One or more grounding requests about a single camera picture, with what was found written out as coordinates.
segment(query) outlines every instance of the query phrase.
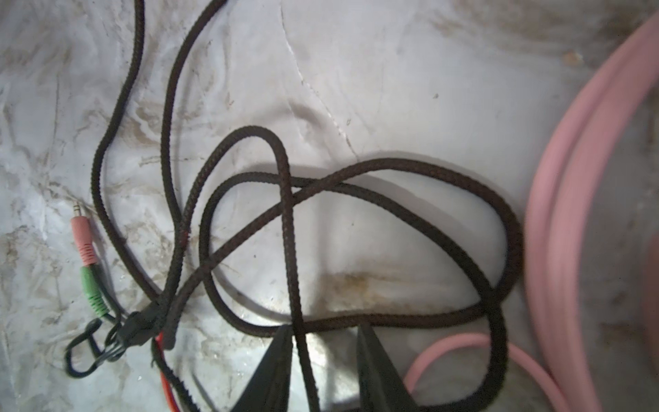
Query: thin black wire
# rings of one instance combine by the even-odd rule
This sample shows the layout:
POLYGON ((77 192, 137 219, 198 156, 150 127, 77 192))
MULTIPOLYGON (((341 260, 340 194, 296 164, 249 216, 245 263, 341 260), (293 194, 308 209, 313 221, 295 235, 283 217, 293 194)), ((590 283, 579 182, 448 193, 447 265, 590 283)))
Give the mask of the thin black wire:
POLYGON ((94 281, 98 286, 98 290, 101 292, 101 294, 107 301, 107 304, 115 313, 115 318, 116 318, 115 320, 118 320, 120 322, 122 315, 126 314, 126 310, 119 304, 116 298, 108 290, 105 284, 105 276, 103 275, 103 270, 101 269, 101 265, 95 263, 91 265, 91 270, 92 270, 92 276, 94 277, 94 281))
MULTIPOLYGON (((209 296, 211 296, 215 307, 217 308, 222 306, 223 302, 222 304, 219 303, 221 299, 219 299, 219 301, 218 299, 214 299, 214 295, 219 297, 219 293, 217 293, 217 289, 212 283, 213 281, 212 277, 210 276, 210 271, 215 266, 217 266, 217 264, 219 264, 219 262, 227 254, 229 254, 232 250, 235 250, 235 248, 242 244, 244 240, 249 238, 251 234, 255 233, 268 221, 281 214, 283 224, 285 262, 287 267, 287 283, 291 304, 293 330, 298 343, 298 350, 301 360, 305 388, 309 400, 309 406, 312 411, 319 411, 320 407, 318 405, 318 393, 310 368, 310 360, 308 357, 308 351, 306 349, 305 334, 309 332, 319 332, 322 330, 332 330, 336 328, 347 327, 355 322, 355 318, 340 316, 337 318, 315 321, 316 323, 304 322, 302 320, 302 310, 300 305, 299 286, 297 280, 297 260, 295 257, 295 235, 293 233, 293 206, 305 200, 306 198, 319 193, 320 191, 333 190, 341 192, 343 189, 352 187, 351 185, 341 183, 342 180, 348 179, 349 177, 361 173, 366 173, 367 171, 378 169, 397 169, 410 171, 412 173, 430 175, 436 179, 446 181, 452 185, 456 185, 462 189, 471 191, 477 196, 485 199, 485 201, 487 201, 497 211, 506 228, 508 240, 508 254, 503 276, 501 277, 497 287, 493 289, 478 266, 448 236, 444 235, 441 231, 430 225, 428 222, 425 222, 418 216, 412 214, 407 209, 404 209, 402 206, 387 199, 389 204, 385 206, 379 204, 379 206, 384 207, 390 212, 392 212, 392 209, 396 210, 396 212, 392 213, 399 217, 404 216, 403 220, 417 228, 426 236, 431 237, 431 239, 432 236, 435 236, 436 239, 433 239, 433 241, 435 241, 435 243, 439 244, 439 246, 441 246, 447 253, 449 253, 449 255, 456 261, 456 263, 458 263, 458 265, 464 269, 466 275, 469 277, 474 287, 478 291, 481 302, 469 308, 456 310, 447 314, 424 316, 363 314, 357 315, 357 319, 370 317, 372 323, 375 326, 436 328, 466 323, 485 314, 491 330, 492 349, 490 354, 490 364, 488 365, 488 372, 484 377, 481 386, 476 390, 475 393, 466 397, 465 399, 448 403, 446 405, 429 407, 428 410, 477 411, 485 408, 492 402, 492 400, 500 391, 501 385, 503 384, 503 378, 507 364, 507 348, 505 344, 506 331, 505 322, 501 313, 500 301, 504 299, 505 296, 510 292, 513 284, 517 278, 519 278, 522 268, 521 228, 519 227, 519 222, 517 222, 515 215, 510 210, 508 205, 506 205, 505 202, 489 188, 481 185, 476 181, 473 181, 472 179, 467 178, 466 176, 460 175, 459 173, 450 171, 448 169, 440 168, 435 165, 428 165, 427 163, 400 159, 362 162, 342 169, 341 171, 335 172, 326 178, 319 179, 318 181, 307 179, 305 182, 303 182, 304 184, 298 184, 300 181, 296 180, 297 178, 291 178, 290 176, 287 156, 278 137, 276 137, 274 133, 267 129, 260 127, 245 127, 232 132, 214 150, 213 154, 208 158, 207 162, 199 172, 193 184, 192 190, 190 191, 190 195, 187 198, 183 213, 181 212, 173 188, 173 181, 171 178, 171 159, 169 154, 171 118, 173 113, 173 106, 175 103, 176 87, 181 75, 181 71, 185 64, 185 60, 194 44, 194 41, 198 37, 199 33, 201 33, 205 25, 224 4, 225 0, 211 1, 211 3, 204 9, 204 12, 194 23, 192 29, 186 36, 181 49, 179 50, 167 86, 165 109, 163 112, 163 129, 161 134, 161 171, 163 177, 163 186, 165 187, 165 197, 167 199, 170 214, 175 224, 175 250, 173 252, 169 273, 165 283, 165 289, 159 297, 149 279, 138 268, 138 265, 134 261, 133 256, 124 245, 124 239, 119 235, 118 231, 110 221, 109 216, 107 215, 107 212, 103 206, 102 198, 100 195, 100 172, 103 163, 103 157, 115 135, 117 134, 117 130, 119 128, 119 124, 121 122, 121 118, 129 98, 130 89, 132 88, 136 79, 142 58, 142 51, 144 47, 144 0, 135 0, 135 39, 129 75, 127 76, 126 82, 122 87, 121 93, 117 100, 117 105, 115 106, 115 110, 113 112, 113 116, 110 120, 108 129, 95 153, 94 163, 92 165, 92 197, 94 199, 94 206, 99 214, 99 218, 106 230, 108 237, 113 243, 115 249, 117 249, 118 255, 120 256, 124 265, 127 267, 127 270, 131 276, 136 280, 137 284, 144 290, 145 294, 147 294, 150 299, 154 300, 158 298, 161 313, 158 318, 157 329, 159 330, 160 328, 164 328, 163 334, 165 339, 163 340, 163 346, 167 349, 170 349, 170 346, 174 344, 174 335, 176 326, 180 319, 180 314, 182 313, 190 294, 201 281, 204 282, 204 285, 206 286, 206 289, 209 293, 209 296), (263 138, 270 144, 271 148, 273 149, 275 158, 277 160, 278 175, 276 177, 276 181, 269 181, 269 183, 277 183, 280 186, 281 204, 273 206, 259 218, 256 218, 252 223, 248 224, 242 231, 240 231, 229 242, 225 243, 225 245, 223 245, 213 254, 208 255, 208 248, 206 247, 204 253, 208 258, 201 259, 202 263, 200 267, 191 275, 190 278, 187 279, 177 294, 179 282, 181 279, 181 270, 183 267, 183 256, 185 255, 188 242, 192 213, 194 211, 194 207, 198 200, 199 194, 201 193, 202 187, 210 173, 213 171, 214 167, 221 159, 222 155, 224 155, 224 153, 226 153, 226 151, 228 151, 228 149, 232 147, 232 145, 234 145, 236 142, 250 136, 259 136, 263 138), (303 187, 303 189, 293 195, 291 184, 303 187)), ((365 189, 358 189, 362 191, 361 194, 368 192, 365 189)), ((376 195, 381 199, 386 199, 384 196, 378 194, 376 195)), ((237 316, 235 316, 234 313, 228 310, 228 308, 227 310, 218 309, 218 311, 225 318, 232 317, 233 320, 239 319, 237 316)), ((269 331, 263 329, 265 328, 263 326, 255 327, 261 329, 252 330, 252 334, 258 336, 268 336, 270 334, 269 331)), ((154 354, 154 360, 158 364, 159 368, 163 371, 168 381, 170 381, 174 389, 177 391, 180 400, 190 410, 198 410, 197 406, 195 406, 194 402, 192 401, 192 398, 189 396, 189 393, 185 389, 183 383, 178 378, 176 378, 176 376, 173 374, 173 371, 167 367, 164 358, 154 354)))

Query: stain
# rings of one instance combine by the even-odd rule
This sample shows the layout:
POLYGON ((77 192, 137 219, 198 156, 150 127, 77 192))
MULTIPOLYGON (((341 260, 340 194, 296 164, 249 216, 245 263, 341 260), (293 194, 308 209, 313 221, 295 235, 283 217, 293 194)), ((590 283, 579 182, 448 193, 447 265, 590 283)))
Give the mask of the stain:
POLYGON ((49 411, 52 410, 48 407, 50 397, 44 394, 38 394, 30 397, 25 402, 20 402, 22 408, 26 411, 49 411))
POLYGON ((562 47, 584 46, 608 55, 657 8, 650 0, 605 1, 579 10, 538 0, 453 0, 437 10, 427 2, 415 20, 427 22, 443 37, 484 41, 514 53, 555 54, 562 47), (582 16, 589 16, 587 24, 582 16))
POLYGON ((100 109, 89 109, 82 112, 80 123, 82 124, 76 129, 73 134, 72 140, 75 142, 83 132, 91 129, 92 126, 106 125, 110 122, 110 118, 100 109))
POLYGON ((160 116, 162 115, 162 111, 163 106, 161 104, 141 102, 137 109, 135 109, 135 115, 146 122, 152 133, 158 135, 161 131, 160 116))
POLYGON ((21 225, 14 229, 12 232, 2 236, 0 242, 6 244, 5 264, 12 269, 16 269, 16 261, 18 260, 18 247, 17 243, 20 241, 19 237, 28 231, 27 225, 21 225))
POLYGON ((429 20, 430 25, 441 33, 444 37, 450 37, 458 30, 464 30, 462 23, 446 18, 444 15, 437 14, 429 20))
POLYGON ((227 96, 224 98, 224 106, 227 108, 227 110, 230 110, 232 105, 233 100, 231 99, 231 93, 227 93, 227 96))
MULTIPOLYGON (((189 158, 170 158, 170 161, 172 161, 172 162, 193 162, 195 160, 204 161, 204 160, 206 160, 206 158, 203 158, 201 156, 193 156, 193 157, 189 157, 189 158)), ((140 167, 142 167, 142 166, 150 165, 150 164, 153 164, 153 163, 160 163, 160 155, 142 157, 142 159, 140 160, 140 163, 138 163, 138 165, 140 167)))
POLYGON ((0 55, 0 60, 2 60, 2 71, 0 71, 0 73, 5 71, 24 69, 34 60, 34 57, 39 52, 41 47, 42 44, 36 44, 31 50, 8 47, 0 55))
POLYGON ((575 50, 570 50, 564 53, 561 60, 564 65, 570 67, 580 67, 584 65, 583 56, 575 50))
POLYGON ((230 84, 230 74, 231 74, 231 25, 230 25, 230 16, 231 11, 227 14, 227 23, 222 28, 222 52, 224 54, 224 87, 228 88, 230 84))
POLYGON ((114 185, 106 186, 105 194, 107 196, 119 195, 123 197, 133 196, 136 194, 164 196, 162 189, 156 189, 153 186, 135 183, 133 179, 126 179, 119 183, 115 183, 114 185))
POLYGON ((319 279, 314 316, 337 311, 381 313, 437 313, 452 308, 405 299, 392 299, 391 290, 415 283, 376 272, 347 272, 319 279))
POLYGON ((62 185, 59 182, 50 181, 47 184, 37 182, 35 186, 39 189, 41 195, 46 201, 66 200, 67 202, 71 203, 77 202, 85 209, 86 212, 96 216, 96 212, 94 211, 94 208, 91 204, 77 197, 68 187, 62 185))
POLYGON ((119 379, 119 394, 123 394, 124 389, 126 389, 126 383, 128 382, 128 378, 130 376, 130 367, 126 363, 125 359, 120 360, 121 363, 121 370, 119 373, 115 372, 115 375, 119 379))
POLYGON ((72 49, 71 46, 68 46, 62 55, 62 64, 64 66, 68 65, 72 61, 72 49))
POLYGON ((167 273, 174 243, 156 225, 153 215, 146 212, 142 221, 130 223, 123 229, 128 243, 142 246, 142 264, 147 273, 167 273))
POLYGON ((208 337, 201 330, 199 332, 204 335, 204 340, 201 343, 202 358, 219 365, 220 370, 232 370, 231 362, 224 355, 227 351, 225 344, 218 339, 208 337))
POLYGON ((643 329, 627 322, 601 323, 600 342, 609 347, 614 344, 643 340, 643 329))
POLYGON ((62 315, 63 313, 60 313, 57 316, 48 316, 42 320, 42 327, 59 324, 59 321, 62 319, 62 315))
POLYGON ((627 292, 620 291, 611 299, 611 305, 620 306, 627 300, 627 292))
POLYGON ((636 4, 608 1, 607 15, 597 34, 621 44, 649 16, 652 9, 650 3, 650 1, 637 1, 636 4))
POLYGON ((3 115, 5 116, 5 120, 7 122, 7 132, 9 133, 9 140, 11 140, 11 144, 14 150, 17 150, 25 156, 26 160, 30 160, 32 155, 30 154, 30 151, 28 150, 27 147, 18 144, 16 140, 16 134, 14 133, 14 114, 13 114, 13 109, 14 107, 10 104, 5 104, 3 107, 3 115))
POLYGON ((152 148, 160 145, 159 142, 149 138, 142 130, 142 124, 132 117, 124 117, 119 138, 130 148, 152 148))

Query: crease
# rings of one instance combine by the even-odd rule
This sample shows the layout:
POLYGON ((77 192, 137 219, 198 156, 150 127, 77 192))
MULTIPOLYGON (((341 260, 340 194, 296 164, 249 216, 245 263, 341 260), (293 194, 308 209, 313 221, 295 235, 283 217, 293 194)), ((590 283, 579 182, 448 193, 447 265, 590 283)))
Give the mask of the crease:
POLYGON ((306 139, 305 139, 304 135, 302 134, 302 129, 300 129, 300 125, 299 125, 297 116, 295 115, 295 112, 293 111, 293 106, 291 106, 291 101, 289 99, 286 99, 286 105, 288 106, 289 111, 291 112, 291 115, 293 116, 293 121, 295 122, 295 128, 297 129, 298 136, 300 136, 300 139, 302 139, 302 141, 305 141, 306 139))
MULTIPOLYGON (((2 354, 4 354, 4 359, 0 360, 0 365, 6 364, 8 369, 11 369, 12 364, 11 364, 11 353, 9 352, 9 336, 7 335, 7 331, 5 328, 1 328, 0 331, 2 331, 2 354)), ((16 378, 14 377, 13 373, 8 373, 9 375, 9 390, 11 391, 11 395, 13 395, 12 399, 6 399, 8 402, 11 402, 10 406, 15 405, 18 407, 18 402, 17 402, 17 392, 16 392, 16 378)))
POLYGON ((57 127, 59 126, 59 75, 57 76, 57 87, 55 89, 55 119, 53 122, 53 141, 57 137, 57 127))
POLYGON ((348 134, 341 128, 341 125, 339 125, 339 122, 334 117, 334 115, 332 115, 330 108, 325 103, 325 101, 320 97, 320 93, 318 93, 318 91, 308 81, 306 81, 306 79, 304 78, 304 75, 302 74, 302 71, 300 70, 300 64, 297 60, 297 56, 295 55, 295 51, 293 50, 293 46, 291 45, 291 42, 289 41, 288 31, 286 30, 286 23, 284 21, 283 0, 279 0, 279 13, 280 13, 280 17, 281 17, 281 29, 283 30, 283 33, 284 33, 284 40, 286 41, 286 47, 288 47, 289 53, 291 54, 291 57, 293 58, 293 62, 295 64, 295 69, 297 70, 297 75, 300 77, 300 81, 302 82, 302 85, 306 86, 309 89, 309 91, 311 91, 312 94, 314 94, 316 96, 316 98, 318 99, 320 104, 325 109, 325 112, 327 113, 327 116, 329 117, 329 119, 334 124, 334 127, 339 132, 339 135, 341 137, 343 137, 343 139, 345 140, 346 144, 348 145, 348 149, 350 149, 350 151, 353 153, 355 159, 357 159, 357 161, 359 162, 360 158, 357 155, 357 153, 355 152, 355 149, 353 148, 353 144, 350 141, 350 138, 348 137, 348 134))

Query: pink cable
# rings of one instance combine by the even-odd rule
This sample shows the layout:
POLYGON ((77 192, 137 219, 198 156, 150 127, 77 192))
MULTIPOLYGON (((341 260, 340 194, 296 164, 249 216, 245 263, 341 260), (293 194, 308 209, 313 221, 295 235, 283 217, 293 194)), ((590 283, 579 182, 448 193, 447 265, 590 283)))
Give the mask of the pink cable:
POLYGON ((617 138, 659 75, 657 44, 659 13, 579 93, 543 154, 529 196, 525 239, 531 316, 552 374, 575 411, 601 411, 578 315, 583 229, 617 138))
MULTIPOLYGON (((462 347, 487 347, 489 345, 490 337, 484 334, 458 334, 435 342, 415 359, 407 371, 403 380, 407 391, 411 393, 428 366, 445 353, 462 347)), ((508 343, 508 351, 511 359, 538 382, 556 412, 570 412, 561 390, 556 386, 552 377, 532 357, 512 343, 508 343)))

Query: white surface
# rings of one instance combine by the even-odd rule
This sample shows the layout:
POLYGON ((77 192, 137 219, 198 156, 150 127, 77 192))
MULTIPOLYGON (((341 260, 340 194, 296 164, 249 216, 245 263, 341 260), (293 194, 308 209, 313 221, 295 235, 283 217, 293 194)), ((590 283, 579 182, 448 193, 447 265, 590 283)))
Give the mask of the white surface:
MULTIPOLYGON (((488 183, 522 218, 554 125, 651 8, 646 1, 618 3, 232 0, 196 42, 179 84, 173 123, 179 201, 230 130, 257 124, 281 137, 297 175, 318 177, 378 156, 418 158, 488 183), (583 64, 564 55, 571 50, 583 64)), ((146 5, 142 70, 106 158, 103 190, 111 214, 161 286, 173 238, 158 160, 165 85, 183 36, 204 6, 201 0, 146 5)), ((64 347, 92 316, 82 298, 68 220, 75 200, 94 217, 91 159, 132 52, 132 1, 5 0, 0 20, 0 368, 9 371, 0 378, 0 410, 163 411, 146 346, 83 380, 62 371, 64 347)), ((649 107, 639 111, 609 165, 584 256, 587 349, 610 411, 659 407, 639 320, 638 262, 656 227, 658 205, 657 141, 648 125, 658 110, 649 107)), ((241 143, 220 163, 202 198, 229 175, 273 170, 272 163, 264 143, 241 143)), ((503 233, 481 201, 420 177, 373 175, 355 182, 437 224, 490 279, 498 278, 503 233)), ((214 245, 264 210, 264 202, 276 201, 274 187, 233 190, 215 215, 214 245)), ((444 253, 361 201, 321 194, 299 206, 295 218, 302 299, 310 316, 362 308, 432 312, 476 299, 444 253)), ((269 224, 220 266, 233 294, 244 293, 249 307, 267 309, 260 312, 270 311, 276 322, 287 312, 279 225, 269 224)), ((97 235, 119 300, 141 309, 146 298, 102 231, 97 235)), ((197 239, 193 232, 193 249, 197 239)), ((194 252, 187 273, 197 262, 194 252)), ((522 292, 516 287, 503 305, 509 335, 537 357, 522 292)), ((272 322, 236 302, 231 307, 244 318, 272 322)), ((485 328, 480 321, 452 330, 378 334, 403 373, 438 337, 485 328)), ((309 336, 324 409, 357 396, 354 334, 309 336)), ((226 411, 267 344, 228 327, 199 290, 167 358, 205 410, 210 407, 192 375, 216 410, 226 411)), ((485 364, 485 352, 451 354, 428 371, 415 396, 440 403, 467 394, 485 364)), ((297 358, 290 410, 306 410, 297 358)), ((513 366, 490 410, 542 411, 548 404, 513 366)))

